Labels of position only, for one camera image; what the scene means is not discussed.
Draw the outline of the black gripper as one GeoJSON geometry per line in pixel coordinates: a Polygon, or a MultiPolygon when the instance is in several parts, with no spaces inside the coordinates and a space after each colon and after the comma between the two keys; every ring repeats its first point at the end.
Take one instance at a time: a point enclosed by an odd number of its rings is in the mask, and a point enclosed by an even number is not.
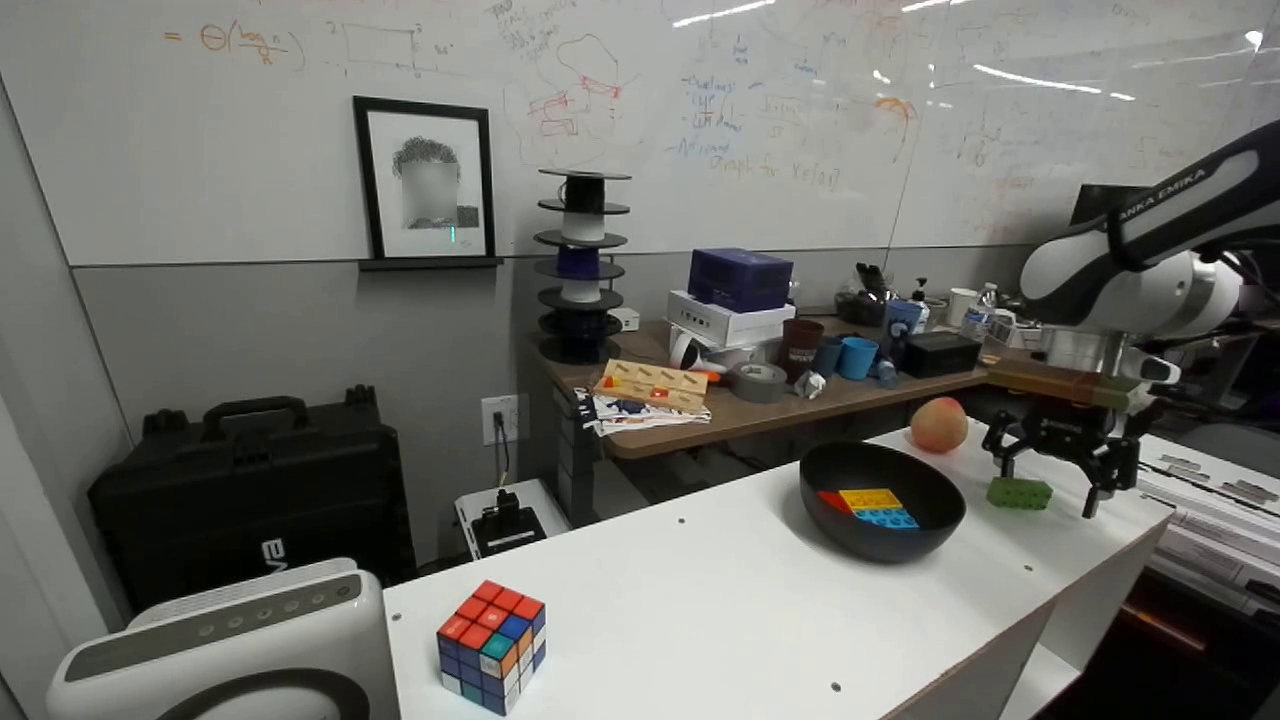
{"type": "Polygon", "coordinates": [[[1085,458],[1085,514],[1113,493],[1137,483],[1139,436],[1162,416],[1162,395],[1180,382],[1180,366],[1163,354],[1131,350],[1113,372],[1051,366],[1045,358],[1009,358],[1003,389],[1028,408],[1013,425],[991,425],[979,447],[1002,474],[1015,471],[1015,455],[1035,447],[1060,458],[1085,458]]]}

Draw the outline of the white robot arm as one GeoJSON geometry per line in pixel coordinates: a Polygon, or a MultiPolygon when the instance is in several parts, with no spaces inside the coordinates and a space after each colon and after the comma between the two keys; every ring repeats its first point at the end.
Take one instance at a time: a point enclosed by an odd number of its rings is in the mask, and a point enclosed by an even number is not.
{"type": "MultiPolygon", "coordinates": [[[[1022,267],[1022,312],[1116,340],[1190,340],[1219,328],[1252,277],[1235,243],[1272,241],[1280,212],[1280,120],[1227,139],[1137,201],[1045,241],[1022,267]]],[[[1139,436],[1162,416],[1162,391],[1180,380],[1137,374],[1120,404],[1064,398],[1023,419],[1002,416],[986,447],[1003,474],[1022,452],[1072,458],[1085,512],[1137,483],[1139,436]]]]}

